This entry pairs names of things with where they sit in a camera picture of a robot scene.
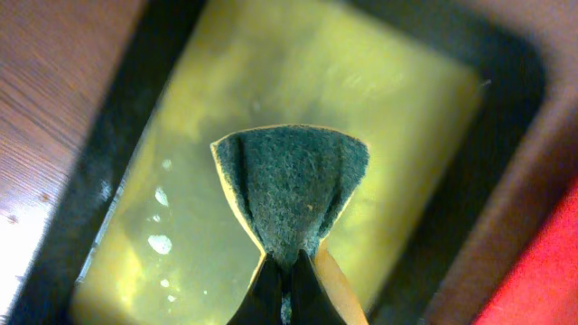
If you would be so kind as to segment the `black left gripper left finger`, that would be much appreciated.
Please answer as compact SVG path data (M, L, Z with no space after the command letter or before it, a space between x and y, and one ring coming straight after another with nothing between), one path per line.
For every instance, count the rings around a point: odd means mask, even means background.
M283 275L267 254L228 325L281 325Z

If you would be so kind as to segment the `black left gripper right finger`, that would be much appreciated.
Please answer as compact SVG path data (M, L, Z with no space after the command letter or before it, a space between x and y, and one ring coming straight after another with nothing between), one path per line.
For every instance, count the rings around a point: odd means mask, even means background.
M291 269L291 325L345 325L317 277L312 259L300 249Z

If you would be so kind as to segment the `green and yellow sponge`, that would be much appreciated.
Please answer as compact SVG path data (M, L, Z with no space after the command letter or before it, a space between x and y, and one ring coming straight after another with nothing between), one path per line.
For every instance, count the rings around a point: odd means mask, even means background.
M300 249L346 324L366 323L323 242L365 175L367 146L324 127L273 125L226 135L210 149L228 204L260 252L256 270L269 254L282 271L282 324L290 324L291 269Z

